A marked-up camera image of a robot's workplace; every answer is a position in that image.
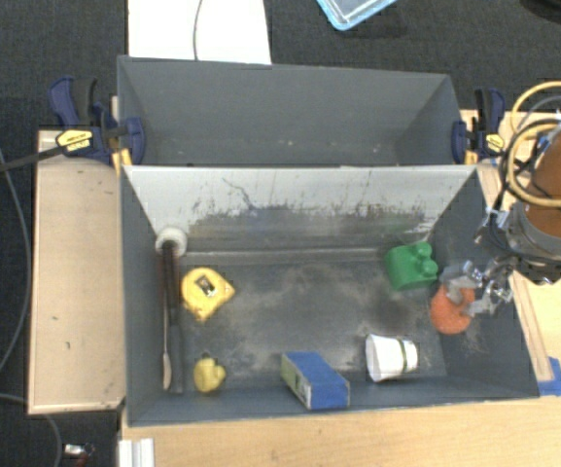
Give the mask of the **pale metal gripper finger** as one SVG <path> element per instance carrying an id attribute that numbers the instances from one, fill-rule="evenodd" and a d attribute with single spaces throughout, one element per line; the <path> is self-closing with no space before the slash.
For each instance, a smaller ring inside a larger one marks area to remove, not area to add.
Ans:
<path id="1" fill-rule="evenodd" d="M 482 286 L 482 272 L 472 261 L 445 267 L 439 276 L 446 297 L 455 305 L 468 303 L 475 290 Z"/>
<path id="2" fill-rule="evenodd" d="M 479 296 L 476 291 L 462 291 L 461 314 L 470 318 L 478 315 L 491 315 L 492 302 L 490 297 L 484 292 Z"/>

